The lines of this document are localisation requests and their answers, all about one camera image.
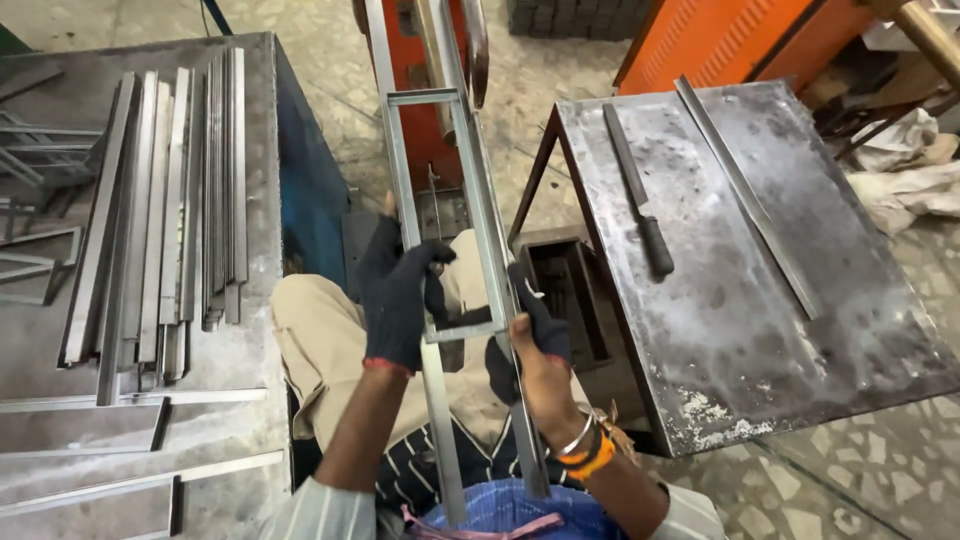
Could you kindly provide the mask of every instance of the orange wristband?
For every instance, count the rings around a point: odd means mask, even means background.
[[[597,453],[597,456],[593,460],[581,465],[576,471],[567,471],[567,475],[572,479],[584,481],[590,475],[603,468],[604,465],[610,463],[610,460],[613,459],[613,454],[616,453],[616,447],[613,445],[613,441],[611,441],[607,434],[603,431],[598,433],[598,435],[603,437],[603,440],[600,441],[600,452]]]

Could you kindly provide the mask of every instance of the metal workbench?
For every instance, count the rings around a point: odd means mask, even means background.
[[[697,90],[824,313],[808,320],[676,92],[556,104],[510,240],[559,139],[667,456],[960,389],[960,364],[781,82]],[[601,107],[614,103],[676,271],[649,271]]]
[[[4,108],[38,124],[103,129],[113,91],[125,71],[142,73],[155,69],[161,80],[169,82],[177,67],[203,69],[221,46],[242,47],[247,58],[250,278],[243,289],[241,323],[222,324],[211,333],[193,332],[195,347],[189,372],[165,390],[263,388],[266,398],[241,403],[173,405],[158,452],[0,459],[0,511],[13,503],[66,490],[261,456],[264,464],[247,470],[209,478],[196,472],[184,476],[182,537],[249,538],[290,494],[289,407],[269,311],[270,294],[282,276],[277,94],[294,95],[295,101],[299,98],[293,107],[305,104],[305,100],[296,80],[292,80],[292,71],[276,37],[264,33],[7,57],[0,59],[0,71],[55,63],[65,75],[10,100]],[[280,77],[278,70],[289,73]],[[89,189],[64,219],[43,221],[35,226],[35,232],[85,225],[91,192]],[[56,369],[73,279],[71,275],[49,307],[0,305],[0,400],[95,393],[96,365]],[[92,414],[101,410],[69,412]],[[152,423],[136,418],[118,418],[108,427],[94,422],[93,416],[76,414],[48,416],[43,422],[36,414],[22,414],[21,418],[23,424],[17,433],[35,438],[40,444],[53,439],[51,433],[59,430],[85,431],[88,442],[130,444],[124,441],[142,439],[144,432],[152,428]],[[89,430],[83,429],[84,422],[89,422]],[[163,521],[169,497],[157,493],[141,495],[0,519],[0,529],[9,538],[124,538],[150,533],[157,529],[157,520]]]

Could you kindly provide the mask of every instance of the concrete floor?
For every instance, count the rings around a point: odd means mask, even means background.
[[[234,32],[276,32],[347,181],[379,198],[387,161],[366,42],[347,0],[222,0]],[[0,0],[0,20],[45,51],[201,37],[200,0]],[[611,93],[628,43],[511,37],[488,0],[491,79],[483,110],[496,194],[509,228],[558,99]],[[211,30],[216,33],[212,21]],[[526,230],[582,222],[559,155]],[[960,225],[929,221],[891,249],[960,353]],[[896,407],[686,459],[653,474],[711,496],[731,540],[944,539],[960,529],[960,401]]]

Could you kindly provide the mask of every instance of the silver bracelet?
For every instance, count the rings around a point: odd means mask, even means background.
[[[572,443],[564,446],[559,452],[557,452],[556,453],[557,457],[570,455],[570,453],[573,452],[573,449],[577,448],[577,446],[579,446],[580,443],[583,442],[584,437],[586,437],[588,431],[590,431],[590,427],[593,426],[593,422],[594,422],[593,407],[589,406],[589,404],[586,404],[586,407],[588,408],[588,410],[584,410],[582,405],[584,404],[577,404],[577,408],[580,410],[580,412],[583,412],[587,415],[587,423],[584,424],[584,430],[580,431],[580,434],[577,435],[577,438],[573,439]]]

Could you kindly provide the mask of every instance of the glove cuff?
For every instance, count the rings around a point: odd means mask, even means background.
[[[363,367],[364,369],[392,369],[408,380],[414,376],[414,372],[400,364],[391,362],[383,356],[367,356],[363,359]]]

